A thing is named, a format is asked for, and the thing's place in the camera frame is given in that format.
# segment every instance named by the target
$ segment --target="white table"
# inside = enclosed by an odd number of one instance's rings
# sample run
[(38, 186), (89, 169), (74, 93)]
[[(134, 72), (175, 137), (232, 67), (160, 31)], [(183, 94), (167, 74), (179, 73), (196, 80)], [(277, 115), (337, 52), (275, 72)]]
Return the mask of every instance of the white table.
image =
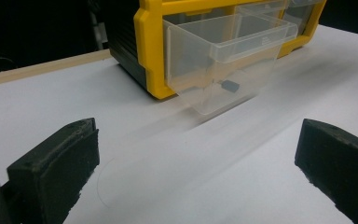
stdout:
[(96, 118), (101, 164), (65, 223), (351, 221), (294, 165), (302, 120), (358, 136), (358, 35), (319, 26), (254, 99), (203, 119), (114, 59), (0, 84), (0, 183), (67, 123)]

